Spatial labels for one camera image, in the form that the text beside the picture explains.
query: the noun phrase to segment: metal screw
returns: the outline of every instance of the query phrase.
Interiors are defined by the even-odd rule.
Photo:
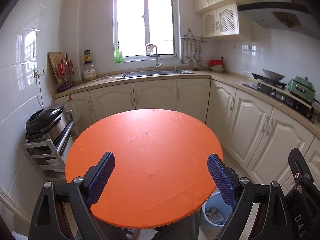
[[[83,178],[82,177],[76,177],[75,179],[74,179],[74,182],[75,183],[80,183],[80,182],[82,182],[83,181]]]
[[[246,178],[246,177],[242,177],[242,178],[240,179],[240,181],[241,181],[243,184],[248,184],[248,183],[249,183],[249,179]]]
[[[300,185],[297,186],[297,190],[299,191],[299,193],[302,193],[302,187]]]
[[[272,182],[272,185],[273,185],[274,187],[280,187],[280,184],[279,184],[277,181],[273,181],[273,182]]]
[[[52,183],[50,181],[47,181],[45,184],[44,184],[44,187],[50,187],[52,185]]]

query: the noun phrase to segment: range hood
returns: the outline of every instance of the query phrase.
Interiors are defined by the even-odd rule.
[[[289,30],[320,40],[320,27],[304,5],[290,2],[258,2],[239,5],[238,12],[264,28]]]

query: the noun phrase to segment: green electric pot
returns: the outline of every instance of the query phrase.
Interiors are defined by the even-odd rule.
[[[308,78],[301,78],[296,76],[295,79],[290,80],[289,90],[291,93],[298,95],[304,100],[312,104],[316,97],[316,91],[314,85],[308,81]]]

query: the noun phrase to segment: utensil rack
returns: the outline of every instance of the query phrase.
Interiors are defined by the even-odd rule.
[[[183,37],[181,37],[182,41],[186,42],[195,42],[199,44],[209,44],[209,40],[202,37],[195,37],[190,29],[188,29],[188,34],[184,34]]]
[[[62,132],[61,138],[57,143],[53,143],[51,139],[45,139],[41,141],[30,142],[30,139],[26,140],[23,144],[23,148],[30,158],[32,163],[36,166],[40,174],[46,180],[54,181],[55,183],[65,183],[65,162],[61,155],[63,154],[65,147],[70,138],[70,131],[75,124],[72,117],[72,111],[66,112],[70,116],[71,121],[66,125]],[[46,150],[41,150],[41,147],[48,147]],[[49,164],[47,160],[56,159],[58,164]]]

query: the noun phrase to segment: orange round table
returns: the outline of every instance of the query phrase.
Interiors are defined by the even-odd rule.
[[[67,182],[84,176],[105,152],[115,168],[93,215],[118,227],[155,228],[199,210],[216,185],[207,158],[223,160],[215,134],[199,120],[175,111],[133,110],[104,118],[74,142]]]

